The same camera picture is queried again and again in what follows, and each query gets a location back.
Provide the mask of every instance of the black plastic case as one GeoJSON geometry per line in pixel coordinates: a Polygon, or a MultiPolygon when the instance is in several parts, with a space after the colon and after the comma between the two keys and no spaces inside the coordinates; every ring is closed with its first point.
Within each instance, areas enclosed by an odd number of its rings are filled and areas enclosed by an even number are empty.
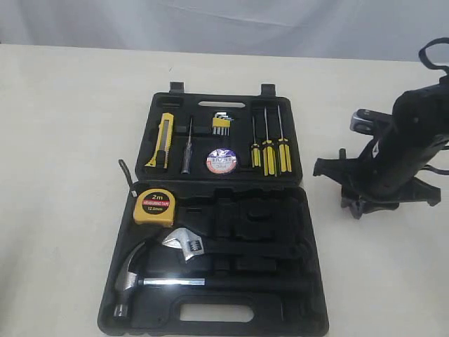
{"type": "Polygon", "coordinates": [[[170,289],[141,286],[131,302],[132,315],[127,320],[113,318],[114,282],[123,260],[142,240],[161,234],[158,225],[137,225],[133,220],[136,198],[130,192],[112,257],[103,294],[98,326],[111,336],[124,333],[152,336],[323,336],[328,331],[328,316],[321,283],[305,191],[300,154],[290,102],[276,97],[273,84],[263,84],[257,96],[201,95],[184,93],[179,82],[170,84],[169,93],[153,97],[147,125],[135,166],[138,177],[131,190],[163,188],[176,199],[173,227],[186,227],[198,235],[220,242],[259,242],[298,245],[304,248],[301,258],[277,260],[250,256],[196,256],[184,262],[178,249],[153,245],[140,260],[140,274],[145,277],[240,277],[253,280],[245,290],[209,289],[172,286],[170,289]],[[210,106],[224,103],[225,107],[210,106]],[[241,103],[243,107],[229,106],[241,103]],[[284,137],[289,139],[293,172],[265,177],[251,167],[250,146],[253,143],[252,116],[255,116],[257,142],[265,137],[264,107],[267,107],[269,137],[279,139],[277,105],[282,113],[284,137]],[[213,115],[227,112],[234,120],[229,137],[211,133],[213,115]],[[175,116],[167,170],[148,168],[153,155],[161,115],[175,116]],[[188,136],[189,118],[193,116],[193,155],[191,174],[181,174],[182,156],[188,136]],[[235,172],[216,175],[206,168],[206,157],[214,149],[228,147],[237,153],[235,172]],[[258,291],[265,279],[276,288],[277,280],[307,282],[306,292],[276,289],[258,291]],[[196,322],[180,320],[182,304],[247,305],[254,313],[249,322],[196,322]]]}

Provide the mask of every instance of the white table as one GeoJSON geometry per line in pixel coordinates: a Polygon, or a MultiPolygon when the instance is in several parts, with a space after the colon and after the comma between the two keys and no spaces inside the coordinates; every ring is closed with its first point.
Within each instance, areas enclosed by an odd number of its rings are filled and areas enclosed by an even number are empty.
{"type": "MultiPolygon", "coordinates": [[[[434,84],[417,62],[319,60],[0,45],[0,336],[102,336],[98,307],[149,104],[187,92],[291,99],[330,319],[329,336],[449,333],[449,179],[443,201],[354,220],[317,157],[355,157],[370,139],[353,111],[391,112],[434,84]]],[[[435,166],[449,167],[441,153],[435,166]]]]}

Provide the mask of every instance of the white wall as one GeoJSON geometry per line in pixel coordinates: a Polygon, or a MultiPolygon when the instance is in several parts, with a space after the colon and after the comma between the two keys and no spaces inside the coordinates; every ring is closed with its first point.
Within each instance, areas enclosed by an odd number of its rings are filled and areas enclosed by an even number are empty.
{"type": "MultiPolygon", "coordinates": [[[[448,0],[0,0],[0,41],[417,60],[449,36],[448,13],[448,0]]],[[[449,61],[449,46],[430,55],[449,61]]]]}

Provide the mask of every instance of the hammer head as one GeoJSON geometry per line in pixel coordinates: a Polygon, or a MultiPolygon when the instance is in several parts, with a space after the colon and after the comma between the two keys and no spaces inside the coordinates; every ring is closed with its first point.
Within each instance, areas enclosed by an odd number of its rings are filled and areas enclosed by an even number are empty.
{"type": "Polygon", "coordinates": [[[204,254],[203,240],[187,228],[173,230],[163,241],[167,247],[182,249],[184,260],[187,261],[196,255],[204,254]]]}
{"type": "Polygon", "coordinates": [[[132,264],[136,256],[143,250],[145,243],[138,244],[123,262],[119,274],[115,281],[115,291],[117,295],[114,317],[127,317],[129,300],[135,288],[138,286],[138,274],[131,271],[132,264]]]}

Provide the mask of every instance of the tape measure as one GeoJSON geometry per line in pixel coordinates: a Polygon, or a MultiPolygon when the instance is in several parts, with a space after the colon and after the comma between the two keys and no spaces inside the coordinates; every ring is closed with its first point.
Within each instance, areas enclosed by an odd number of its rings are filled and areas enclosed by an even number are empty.
{"type": "Polygon", "coordinates": [[[138,225],[157,223],[171,227],[175,216],[175,197],[161,188],[147,190],[139,195],[133,216],[138,225]]]}

